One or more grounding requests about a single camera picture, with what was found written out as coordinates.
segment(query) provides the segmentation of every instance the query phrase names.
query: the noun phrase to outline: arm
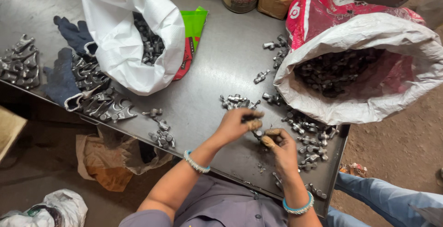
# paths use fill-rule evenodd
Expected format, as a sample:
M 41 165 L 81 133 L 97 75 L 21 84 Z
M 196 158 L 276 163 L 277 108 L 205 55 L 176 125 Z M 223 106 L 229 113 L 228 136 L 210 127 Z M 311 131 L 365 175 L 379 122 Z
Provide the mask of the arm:
M 304 183 L 298 172 L 297 146 L 295 140 L 283 128 L 268 129 L 262 137 L 263 143 L 275 154 L 275 167 L 283 179 L 283 191 L 288 207 L 298 209 L 304 207 L 308 201 Z M 313 208 L 302 215 L 289 214 L 289 226 L 321 227 L 317 214 Z
M 259 120 L 242 123 L 242 118 L 247 115 L 261 117 L 263 113 L 246 108 L 228 111 L 215 133 L 192 151 L 190 157 L 200 166 L 207 167 L 223 146 L 238 139 L 247 131 L 261 127 Z M 157 182 L 137 211 L 161 210 L 169 216 L 171 222 L 174 222 L 175 212 L 188 196 L 199 176 L 200 173 L 185 160 L 180 161 Z

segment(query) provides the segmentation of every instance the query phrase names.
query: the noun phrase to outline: glove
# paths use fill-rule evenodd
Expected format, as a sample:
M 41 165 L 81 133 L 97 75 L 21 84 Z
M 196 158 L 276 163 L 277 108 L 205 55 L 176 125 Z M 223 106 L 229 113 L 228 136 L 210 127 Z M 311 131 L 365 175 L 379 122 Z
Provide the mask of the glove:
M 72 60 L 72 50 L 63 48 L 58 52 L 58 59 L 54 61 L 54 69 L 43 68 L 48 81 L 42 86 L 43 92 L 68 112 L 80 108 L 80 99 L 83 97 L 75 85 L 75 77 L 71 70 Z
M 58 30 L 75 52 L 95 57 L 95 51 L 98 46 L 95 44 L 94 39 L 92 39 L 91 34 L 89 34 L 88 26 L 85 21 L 78 21 L 77 29 L 77 26 L 70 23 L 67 18 L 55 16 L 54 24 L 58 25 Z

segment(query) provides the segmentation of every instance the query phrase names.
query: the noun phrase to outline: person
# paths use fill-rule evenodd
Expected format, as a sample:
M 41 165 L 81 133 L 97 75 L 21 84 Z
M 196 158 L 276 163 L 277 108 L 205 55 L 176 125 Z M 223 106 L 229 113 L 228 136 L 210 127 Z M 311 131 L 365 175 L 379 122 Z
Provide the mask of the person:
M 314 198 L 298 173 L 296 142 L 282 128 L 264 131 L 262 142 L 275 154 L 275 167 L 283 183 L 283 207 L 243 186 L 202 175 L 210 170 L 209 164 L 221 148 L 261 127 L 258 118 L 262 116 L 261 112 L 245 108 L 228 111 L 215 133 L 195 150 L 186 151 L 185 159 L 157 182 L 137 212 L 123 219 L 120 227 L 368 226 L 332 207 L 327 218 L 320 221 L 312 208 Z M 339 173 L 335 189 L 365 202 L 395 227 L 432 226 L 407 202 L 416 207 L 443 207 L 438 203 L 443 202 L 441 195 L 345 173 Z

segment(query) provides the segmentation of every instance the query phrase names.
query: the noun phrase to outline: gray shirt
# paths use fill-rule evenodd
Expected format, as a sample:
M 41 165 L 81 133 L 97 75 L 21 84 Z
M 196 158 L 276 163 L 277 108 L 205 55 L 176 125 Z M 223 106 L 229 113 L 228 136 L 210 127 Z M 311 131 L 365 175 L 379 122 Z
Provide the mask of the gray shirt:
M 269 197 L 202 175 L 175 213 L 174 227 L 285 227 L 287 213 Z M 171 227 L 159 210 L 136 212 L 120 227 Z

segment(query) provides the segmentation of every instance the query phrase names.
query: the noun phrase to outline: green packet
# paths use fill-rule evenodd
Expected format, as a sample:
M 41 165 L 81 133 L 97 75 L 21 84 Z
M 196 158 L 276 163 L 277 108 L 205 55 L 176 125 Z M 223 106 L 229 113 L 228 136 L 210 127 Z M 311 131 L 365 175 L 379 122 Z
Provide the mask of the green packet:
M 208 11 L 201 6 L 194 11 L 181 10 L 180 12 L 185 23 L 185 53 L 183 63 L 175 74 L 173 81 L 183 78 L 188 72 L 208 15 Z

